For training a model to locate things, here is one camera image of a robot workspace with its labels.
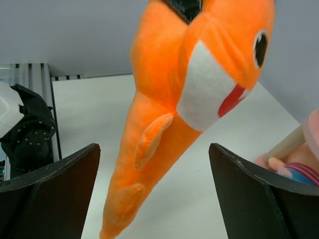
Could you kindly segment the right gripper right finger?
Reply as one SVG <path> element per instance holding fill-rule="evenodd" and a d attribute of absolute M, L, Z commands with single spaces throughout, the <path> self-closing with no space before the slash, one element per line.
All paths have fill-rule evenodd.
<path fill-rule="evenodd" d="M 319 189 L 280 176 L 218 143 L 209 147 L 230 239 L 318 239 Z"/>

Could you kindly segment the orange shark plush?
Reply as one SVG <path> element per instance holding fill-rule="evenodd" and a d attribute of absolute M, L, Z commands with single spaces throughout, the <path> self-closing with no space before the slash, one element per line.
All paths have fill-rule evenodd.
<path fill-rule="evenodd" d="M 128 227 L 184 152 L 253 90 L 274 19 L 272 0 L 204 0 L 190 23 L 167 2 L 148 2 L 130 51 L 136 92 L 100 238 Z"/>

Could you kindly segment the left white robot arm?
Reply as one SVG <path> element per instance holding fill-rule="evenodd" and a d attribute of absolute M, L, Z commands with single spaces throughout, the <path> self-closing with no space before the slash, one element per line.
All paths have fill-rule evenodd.
<path fill-rule="evenodd" d="M 163 177 L 210 126 L 201 115 L 207 49 L 200 37 L 207 24 L 206 5 L 204 0 L 152 0 L 140 19 L 130 52 L 136 93 L 116 167 L 127 175 Z M 3 88 L 17 100 L 12 108 L 18 116 L 2 129 L 2 148 L 17 170 L 39 168 L 49 153 L 27 152 L 55 133 L 51 110 L 22 85 Z"/>

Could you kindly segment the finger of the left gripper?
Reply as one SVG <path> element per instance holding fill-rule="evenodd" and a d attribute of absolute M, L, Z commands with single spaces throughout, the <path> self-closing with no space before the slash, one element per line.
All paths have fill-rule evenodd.
<path fill-rule="evenodd" d="M 202 10 L 202 0 L 164 0 L 164 2 L 186 23 L 190 24 Z"/>

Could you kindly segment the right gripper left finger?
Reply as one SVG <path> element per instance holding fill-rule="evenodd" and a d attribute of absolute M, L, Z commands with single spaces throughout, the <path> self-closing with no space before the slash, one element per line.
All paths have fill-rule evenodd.
<path fill-rule="evenodd" d="M 79 239 L 99 167 L 92 143 L 68 157 L 0 184 L 2 239 Z"/>

